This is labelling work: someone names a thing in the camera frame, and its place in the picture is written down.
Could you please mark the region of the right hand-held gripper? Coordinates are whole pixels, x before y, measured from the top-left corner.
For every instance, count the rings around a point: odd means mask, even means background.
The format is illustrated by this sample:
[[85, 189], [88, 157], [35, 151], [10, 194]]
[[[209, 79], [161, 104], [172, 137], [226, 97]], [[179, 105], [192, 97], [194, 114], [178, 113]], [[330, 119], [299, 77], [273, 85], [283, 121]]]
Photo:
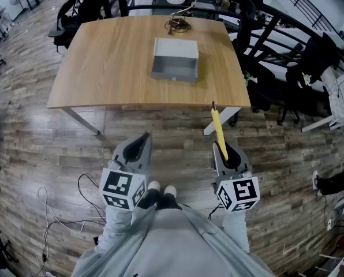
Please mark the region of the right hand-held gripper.
[[227, 212], [250, 210], [260, 200], [258, 178], [249, 171], [249, 159], [235, 145], [225, 143], [227, 156], [217, 141], [213, 143], [215, 170], [218, 175], [216, 196]]

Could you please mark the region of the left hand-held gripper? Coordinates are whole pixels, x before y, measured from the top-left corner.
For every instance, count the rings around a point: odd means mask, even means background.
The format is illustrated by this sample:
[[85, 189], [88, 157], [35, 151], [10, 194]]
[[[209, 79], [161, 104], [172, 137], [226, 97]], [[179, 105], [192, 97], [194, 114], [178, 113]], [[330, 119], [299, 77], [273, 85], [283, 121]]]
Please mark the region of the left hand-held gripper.
[[116, 147], [99, 184], [106, 205], [127, 211], [137, 207], [147, 189], [151, 150], [152, 136], [147, 132], [136, 134]]

